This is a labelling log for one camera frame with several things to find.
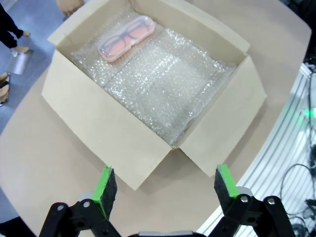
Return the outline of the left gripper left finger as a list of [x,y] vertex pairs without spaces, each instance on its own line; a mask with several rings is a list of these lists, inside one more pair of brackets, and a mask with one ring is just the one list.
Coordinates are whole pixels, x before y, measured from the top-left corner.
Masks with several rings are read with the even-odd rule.
[[41,237],[77,237],[90,230],[95,237],[119,237],[109,218],[117,193],[115,172],[105,166],[91,198],[74,205],[56,202],[46,216]]

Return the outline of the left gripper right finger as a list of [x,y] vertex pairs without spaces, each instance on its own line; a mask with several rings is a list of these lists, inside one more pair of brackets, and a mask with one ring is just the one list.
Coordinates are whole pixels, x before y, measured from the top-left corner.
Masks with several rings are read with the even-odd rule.
[[258,237],[295,236],[280,198],[268,196],[260,201],[241,193],[225,164],[216,168],[214,190],[224,216],[209,234],[211,237],[233,237],[240,226],[251,226]]

